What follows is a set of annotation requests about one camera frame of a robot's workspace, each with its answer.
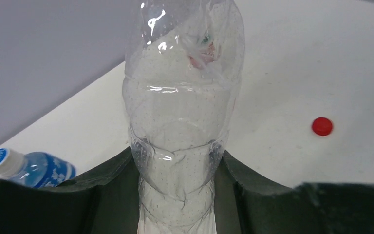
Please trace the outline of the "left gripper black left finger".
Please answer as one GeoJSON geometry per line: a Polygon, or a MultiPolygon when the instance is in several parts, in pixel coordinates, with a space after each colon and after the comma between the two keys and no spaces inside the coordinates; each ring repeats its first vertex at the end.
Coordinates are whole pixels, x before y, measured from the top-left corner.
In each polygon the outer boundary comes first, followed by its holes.
{"type": "Polygon", "coordinates": [[[0,179],[0,234],[134,234],[138,181],[130,148],[57,187],[0,179]]]}

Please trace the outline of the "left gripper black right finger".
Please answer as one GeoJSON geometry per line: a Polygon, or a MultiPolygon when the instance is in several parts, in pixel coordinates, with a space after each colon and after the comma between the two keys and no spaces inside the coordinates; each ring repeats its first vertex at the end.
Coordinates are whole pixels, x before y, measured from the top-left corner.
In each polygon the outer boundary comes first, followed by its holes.
{"type": "Polygon", "coordinates": [[[219,234],[374,234],[374,184],[289,188],[225,152],[215,174],[219,234]]]}

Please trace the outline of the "blue label water bottle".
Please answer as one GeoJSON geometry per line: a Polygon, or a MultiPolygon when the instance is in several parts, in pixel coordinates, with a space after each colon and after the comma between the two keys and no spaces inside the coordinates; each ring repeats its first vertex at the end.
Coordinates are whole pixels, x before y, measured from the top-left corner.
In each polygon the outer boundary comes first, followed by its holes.
{"type": "Polygon", "coordinates": [[[24,165],[11,178],[13,183],[30,188],[56,187],[76,176],[75,166],[45,152],[24,154],[24,165]]]}

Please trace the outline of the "blue white bottle cap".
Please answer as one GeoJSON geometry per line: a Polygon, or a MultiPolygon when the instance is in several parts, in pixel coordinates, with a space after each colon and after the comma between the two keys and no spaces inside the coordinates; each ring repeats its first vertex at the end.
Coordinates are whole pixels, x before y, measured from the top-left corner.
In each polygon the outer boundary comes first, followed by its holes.
{"type": "Polygon", "coordinates": [[[0,149],[0,175],[11,178],[21,171],[24,165],[24,154],[10,148],[0,149]]]}

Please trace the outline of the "red bottle cap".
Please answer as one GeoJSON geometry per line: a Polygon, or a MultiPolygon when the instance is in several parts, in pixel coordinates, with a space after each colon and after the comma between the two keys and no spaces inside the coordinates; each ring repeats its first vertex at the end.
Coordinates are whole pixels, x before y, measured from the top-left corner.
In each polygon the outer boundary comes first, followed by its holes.
{"type": "Polygon", "coordinates": [[[319,136],[328,136],[333,131],[333,122],[326,117],[317,117],[311,124],[312,131],[319,136]]]}

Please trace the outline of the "clear plastic bottle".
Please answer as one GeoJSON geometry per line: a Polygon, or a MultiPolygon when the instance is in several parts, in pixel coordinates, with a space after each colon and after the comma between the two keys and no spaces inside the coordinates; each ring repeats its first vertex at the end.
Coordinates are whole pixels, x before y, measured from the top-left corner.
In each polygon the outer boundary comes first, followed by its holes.
{"type": "Polygon", "coordinates": [[[225,151],[245,54],[232,0],[138,0],[122,97],[140,173],[140,234],[214,234],[214,175],[225,151]],[[190,65],[209,30],[221,56],[190,65]]]}

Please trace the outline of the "red label water bottle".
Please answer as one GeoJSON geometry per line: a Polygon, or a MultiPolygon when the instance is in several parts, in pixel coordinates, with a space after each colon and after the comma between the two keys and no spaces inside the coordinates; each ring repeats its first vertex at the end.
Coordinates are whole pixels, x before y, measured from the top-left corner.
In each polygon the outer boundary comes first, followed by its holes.
{"type": "Polygon", "coordinates": [[[204,69],[205,66],[217,61],[221,56],[221,45],[215,42],[213,33],[209,30],[198,36],[194,45],[198,52],[188,56],[193,68],[204,69]]]}

